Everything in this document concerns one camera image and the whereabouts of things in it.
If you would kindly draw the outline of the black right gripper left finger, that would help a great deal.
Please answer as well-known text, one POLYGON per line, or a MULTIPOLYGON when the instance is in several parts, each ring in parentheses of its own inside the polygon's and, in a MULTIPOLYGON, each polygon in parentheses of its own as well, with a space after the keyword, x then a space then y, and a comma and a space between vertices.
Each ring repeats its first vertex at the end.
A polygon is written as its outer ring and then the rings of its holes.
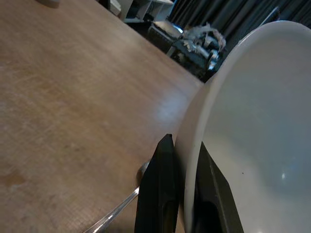
POLYGON ((142 176, 134 232, 174 233, 179 208, 178 172, 171 134, 157 144, 142 176))

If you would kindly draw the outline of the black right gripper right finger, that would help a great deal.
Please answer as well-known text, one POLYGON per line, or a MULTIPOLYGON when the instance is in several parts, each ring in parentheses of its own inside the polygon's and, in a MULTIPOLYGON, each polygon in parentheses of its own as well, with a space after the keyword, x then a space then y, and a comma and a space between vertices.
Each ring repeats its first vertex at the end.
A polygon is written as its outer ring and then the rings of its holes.
POLYGON ((244 232, 229 183, 203 143, 195 180, 194 232, 244 232))

